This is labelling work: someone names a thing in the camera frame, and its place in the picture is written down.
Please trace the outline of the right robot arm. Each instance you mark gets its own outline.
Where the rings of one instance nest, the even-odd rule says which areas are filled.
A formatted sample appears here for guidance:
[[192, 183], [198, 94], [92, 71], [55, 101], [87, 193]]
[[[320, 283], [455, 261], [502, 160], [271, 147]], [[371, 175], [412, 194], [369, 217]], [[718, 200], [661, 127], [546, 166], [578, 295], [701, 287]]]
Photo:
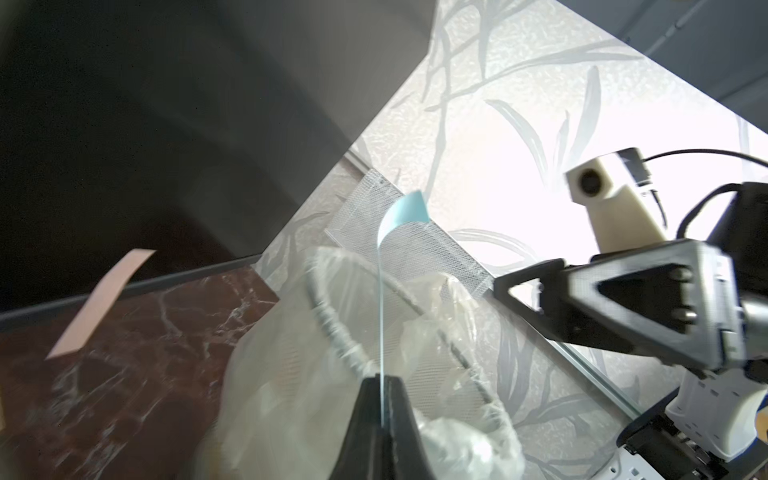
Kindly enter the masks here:
[[704, 241], [679, 234], [494, 282], [494, 297], [547, 339], [684, 369], [619, 434], [602, 479], [749, 479], [767, 462], [756, 427], [767, 395], [767, 187], [723, 191], [732, 201]]

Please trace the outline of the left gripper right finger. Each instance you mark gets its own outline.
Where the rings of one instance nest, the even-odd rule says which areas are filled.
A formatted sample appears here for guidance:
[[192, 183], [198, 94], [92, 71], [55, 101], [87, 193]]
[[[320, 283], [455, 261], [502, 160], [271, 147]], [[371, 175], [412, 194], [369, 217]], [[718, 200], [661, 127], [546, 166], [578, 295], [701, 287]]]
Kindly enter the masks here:
[[403, 380], [387, 375], [383, 386], [387, 431], [383, 478], [435, 479]]

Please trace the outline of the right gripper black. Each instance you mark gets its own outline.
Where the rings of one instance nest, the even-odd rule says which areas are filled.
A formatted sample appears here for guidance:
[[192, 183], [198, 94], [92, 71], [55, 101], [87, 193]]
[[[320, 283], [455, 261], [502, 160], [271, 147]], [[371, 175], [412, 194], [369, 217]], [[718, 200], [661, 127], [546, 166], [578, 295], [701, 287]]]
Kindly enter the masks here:
[[698, 371], [746, 363], [736, 276], [720, 249], [676, 240], [568, 269], [552, 259], [501, 275], [493, 297], [548, 340]]

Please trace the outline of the pink sticky note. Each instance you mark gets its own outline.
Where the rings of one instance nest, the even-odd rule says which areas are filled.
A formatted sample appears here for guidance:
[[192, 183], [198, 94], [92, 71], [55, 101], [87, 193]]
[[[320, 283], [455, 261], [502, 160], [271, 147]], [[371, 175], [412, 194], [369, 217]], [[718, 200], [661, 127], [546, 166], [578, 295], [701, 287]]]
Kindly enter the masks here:
[[49, 351], [46, 359], [62, 357], [81, 350], [118, 300], [132, 276], [154, 253], [154, 250], [149, 249], [132, 249], [126, 253], [99, 280]]

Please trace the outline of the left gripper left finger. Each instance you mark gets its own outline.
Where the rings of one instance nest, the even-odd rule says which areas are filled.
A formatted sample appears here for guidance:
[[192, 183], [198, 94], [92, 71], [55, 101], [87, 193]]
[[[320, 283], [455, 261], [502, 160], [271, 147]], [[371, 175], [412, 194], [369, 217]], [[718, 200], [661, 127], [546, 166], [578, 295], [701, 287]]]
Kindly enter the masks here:
[[381, 379], [362, 381], [330, 480], [384, 478]]

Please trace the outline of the trash bin with plastic bag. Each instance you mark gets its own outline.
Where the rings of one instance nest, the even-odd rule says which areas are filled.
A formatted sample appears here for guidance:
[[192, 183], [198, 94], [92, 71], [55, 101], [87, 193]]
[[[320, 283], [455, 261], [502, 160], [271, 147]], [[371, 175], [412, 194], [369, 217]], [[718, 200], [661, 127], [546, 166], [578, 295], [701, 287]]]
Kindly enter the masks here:
[[478, 303], [446, 273], [400, 281], [340, 248], [305, 251], [237, 343], [190, 479], [321, 479], [360, 385], [403, 380], [440, 479], [519, 479], [521, 443], [477, 359]]

